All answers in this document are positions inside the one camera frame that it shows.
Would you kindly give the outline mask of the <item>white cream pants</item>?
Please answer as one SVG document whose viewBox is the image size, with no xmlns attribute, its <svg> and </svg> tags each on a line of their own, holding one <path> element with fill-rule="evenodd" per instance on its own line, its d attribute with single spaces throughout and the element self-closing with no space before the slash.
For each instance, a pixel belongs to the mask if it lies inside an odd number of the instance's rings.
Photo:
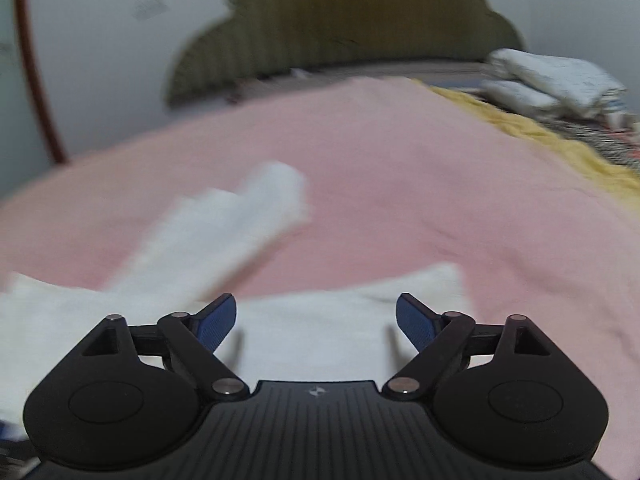
<svg viewBox="0 0 640 480">
<path fill-rule="evenodd" d="M 211 188 L 176 200 L 104 289 L 14 274 L 1 295 L 2 422 L 20 434 L 29 393 L 110 314 L 152 324 L 231 292 L 239 317 L 221 357 L 255 385 L 262 379 L 382 382 L 412 355 L 393 328 L 404 292 L 438 312 L 472 312 L 462 272 L 450 262 L 342 288 L 294 290 L 290 270 L 279 271 L 273 285 L 255 285 L 268 259 L 292 246 L 308 218 L 305 178 L 267 162 L 235 192 Z"/>
</svg>

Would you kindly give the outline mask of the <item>pink bed sheet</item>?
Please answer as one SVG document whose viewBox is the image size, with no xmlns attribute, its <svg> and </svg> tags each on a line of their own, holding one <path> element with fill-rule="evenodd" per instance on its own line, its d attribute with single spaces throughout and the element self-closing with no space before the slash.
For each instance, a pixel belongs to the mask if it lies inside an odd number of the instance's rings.
<svg viewBox="0 0 640 480">
<path fill-rule="evenodd" d="M 294 290 L 332 289 L 455 264 L 469 315 L 527 315 L 600 389 L 597 464 L 638 477 L 639 213 L 409 79 L 250 101 L 52 171 L 1 206 L 2 292 L 14 274 L 104 289 L 176 200 L 235 192 L 267 162 L 305 178 L 309 218 L 255 285 L 281 270 Z"/>
</svg>

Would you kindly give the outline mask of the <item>yellow blanket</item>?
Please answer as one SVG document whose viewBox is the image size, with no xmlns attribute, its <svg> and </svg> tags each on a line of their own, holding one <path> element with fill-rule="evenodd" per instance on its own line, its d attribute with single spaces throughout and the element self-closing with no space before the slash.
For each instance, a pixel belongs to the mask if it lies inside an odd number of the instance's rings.
<svg viewBox="0 0 640 480">
<path fill-rule="evenodd" d="M 548 148 L 578 174 L 614 196 L 628 208 L 639 212 L 639 175 L 634 170 L 612 164 L 585 143 L 564 139 L 533 119 L 499 110 L 491 104 L 480 102 L 469 93 L 428 84 L 422 86 L 508 136 L 533 141 Z"/>
</svg>

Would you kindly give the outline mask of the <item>black and white striped cloth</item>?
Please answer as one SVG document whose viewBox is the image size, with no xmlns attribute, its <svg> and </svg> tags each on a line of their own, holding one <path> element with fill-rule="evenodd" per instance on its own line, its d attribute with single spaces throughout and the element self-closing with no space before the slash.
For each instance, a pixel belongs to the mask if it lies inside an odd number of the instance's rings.
<svg viewBox="0 0 640 480">
<path fill-rule="evenodd" d="M 587 144 L 608 162 L 639 172 L 639 142 L 628 132 L 611 132 L 598 122 L 574 122 L 558 118 L 543 119 L 541 125 L 566 140 Z"/>
</svg>

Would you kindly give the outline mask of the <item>white printed folded quilt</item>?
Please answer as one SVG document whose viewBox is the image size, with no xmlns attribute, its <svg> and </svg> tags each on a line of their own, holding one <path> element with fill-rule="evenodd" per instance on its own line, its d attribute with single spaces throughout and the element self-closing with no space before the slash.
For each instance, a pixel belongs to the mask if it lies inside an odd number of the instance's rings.
<svg viewBox="0 0 640 480">
<path fill-rule="evenodd" d="M 621 98 L 627 91 L 602 67 L 580 58 L 499 49 L 486 62 L 499 78 L 515 79 L 548 94 L 582 118 L 596 117 L 606 98 Z"/>
</svg>

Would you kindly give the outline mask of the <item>olive upholstered headboard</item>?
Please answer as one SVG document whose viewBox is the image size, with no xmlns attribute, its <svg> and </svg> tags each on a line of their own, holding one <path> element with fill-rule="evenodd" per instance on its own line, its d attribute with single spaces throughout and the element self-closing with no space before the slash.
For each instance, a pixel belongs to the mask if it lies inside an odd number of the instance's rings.
<svg viewBox="0 0 640 480">
<path fill-rule="evenodd" d="M 487 0 L 230 0 L 230 6 L 228 18 L 198 32 L 177 56 L 167 106 L 293 68 L 478 62 L 492 51 L 524 46 Z"/>
</svg>

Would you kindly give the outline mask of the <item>brown wooden door frame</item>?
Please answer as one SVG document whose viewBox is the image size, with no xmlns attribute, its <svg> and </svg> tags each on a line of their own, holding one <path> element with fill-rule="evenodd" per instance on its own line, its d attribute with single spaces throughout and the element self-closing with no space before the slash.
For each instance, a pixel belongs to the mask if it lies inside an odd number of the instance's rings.
<svg viewBox="0 0 640 480">
<path fill-rule="evenodd" d="M 68 155 L 56 131 L 47 93 L 40 75 L 34 36 L 32 36 L 29 0 L 13 1 L 17 43 L 20 49 L 26 87 L 32 101 L 32 111 L 35 114 L 40 136 L 51 162 L 55 165 L 65 165 L 68 163 Z"/>
</svg>

